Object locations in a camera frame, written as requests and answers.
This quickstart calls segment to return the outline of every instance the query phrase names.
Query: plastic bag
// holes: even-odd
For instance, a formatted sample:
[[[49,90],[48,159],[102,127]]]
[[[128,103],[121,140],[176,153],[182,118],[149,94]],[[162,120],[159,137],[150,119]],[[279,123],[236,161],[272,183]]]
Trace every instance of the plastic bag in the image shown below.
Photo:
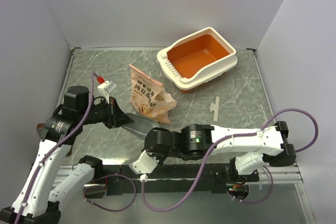
[[[176,107],[177,102],[168,94],[163,83],[153,80],[140,69],[131,67],[131,104],[139,114],[159,123],[171,124],[168,110]]]

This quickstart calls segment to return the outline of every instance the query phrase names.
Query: white plastic clip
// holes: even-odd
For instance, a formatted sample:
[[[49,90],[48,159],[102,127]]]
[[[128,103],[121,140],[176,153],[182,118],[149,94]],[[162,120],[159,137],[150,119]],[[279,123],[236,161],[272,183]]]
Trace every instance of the white plastic clip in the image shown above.
[[[148,176],[147,174],[142,174],[140,176],[140,182],[147,182],[148,181]]]
[[[109,102],[109,97],[116,87],[117,84],[114,81],[105,81],[98,86],[98,92],[102,97],[105,97],[107,102]]]
[[[216,102],[210,104],[210,111],[214,112],[214,122],[218,121],[218,112],[219,112],[219,97],[216,97]]]
[[[257,136],[263,136],[264,132],[262,130],[257,130]]]

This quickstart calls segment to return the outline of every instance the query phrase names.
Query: orange cat litter box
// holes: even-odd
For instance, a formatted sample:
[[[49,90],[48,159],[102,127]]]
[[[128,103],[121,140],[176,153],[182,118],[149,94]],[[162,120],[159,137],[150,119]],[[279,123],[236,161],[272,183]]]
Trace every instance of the orange cat litter box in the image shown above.
[[[163,73],[182,92],[237,65],[236,50],[212,27],[176,41],[157,54]]]

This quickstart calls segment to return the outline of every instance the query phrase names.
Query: white wall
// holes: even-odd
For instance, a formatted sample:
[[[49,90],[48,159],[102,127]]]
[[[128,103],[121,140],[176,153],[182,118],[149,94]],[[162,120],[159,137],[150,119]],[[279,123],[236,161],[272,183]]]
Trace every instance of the white wall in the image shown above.
[[[0,208],[18,196],[55,108],[69,47],[43,0],[0,0]]]
[[[257,59],[274,110],[298,107],[316,117],[316,144],[298,163],[318,223],[335,223],[336,187],[336,0],[284,0]],[[289,139],[302,147],[312,124],[293,113]]]
[[[45,0],[70,47],[168,46],[213,26],[257,48],[283,0]]]

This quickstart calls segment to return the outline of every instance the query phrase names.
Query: marble surface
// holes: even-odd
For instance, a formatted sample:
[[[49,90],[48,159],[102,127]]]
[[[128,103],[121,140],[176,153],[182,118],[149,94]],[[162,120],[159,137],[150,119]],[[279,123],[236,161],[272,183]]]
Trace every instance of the marble surface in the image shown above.
[[[124,112],[134,112],[130,104],[131,70],[133,64],[152,78],[164,83],[165,89],[177,101],[175,109],[169,112],[171,125],[162,124],[169,130],[179,131],[192,123],[217,124],[224,127],[256,128],[261,127],[271,116],[263,85],[251,50],[237,50],[238,64],[235,68],[206,85],[182,94],[163,74],[156,61],[158,50],[82,50],[73,53],[73,62],[66,80],[66,90],[72,85],[90,86],[92,71],[106,80],[114,80],[117,87],[113,96]],[[213,122],[213,112],[209,106],[220,97],[218,122]],[[103,160],[104,164],[129,164],[140,155],[144,141],[126,130],[109,130],[103,124],[87,125],[77,137],[72,155],[64,165],[72,165],[85,155]],[[208,163],[227,163],[240,153],[218,154],[211,156]],[[165,163],[184,162],[168,158]]]

